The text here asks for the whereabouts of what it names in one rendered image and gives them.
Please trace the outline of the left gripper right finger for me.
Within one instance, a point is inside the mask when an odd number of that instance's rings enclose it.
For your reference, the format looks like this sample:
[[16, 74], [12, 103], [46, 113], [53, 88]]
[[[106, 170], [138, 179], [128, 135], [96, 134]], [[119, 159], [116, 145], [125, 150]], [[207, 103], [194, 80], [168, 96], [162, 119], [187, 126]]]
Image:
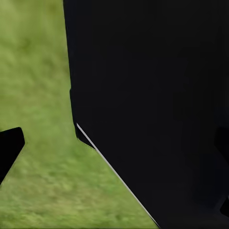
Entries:
[[215, 133], [214, 145], [221, 153], [227, 164], [229, 165], [229, 129], [218, 127]]

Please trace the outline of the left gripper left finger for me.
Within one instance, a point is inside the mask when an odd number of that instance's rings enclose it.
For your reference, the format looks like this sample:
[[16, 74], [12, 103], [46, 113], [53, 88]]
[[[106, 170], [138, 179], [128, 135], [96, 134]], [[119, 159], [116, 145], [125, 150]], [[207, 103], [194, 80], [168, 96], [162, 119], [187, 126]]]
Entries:
[[25, 145], [21, 127], [0, 132], [0, 184]]

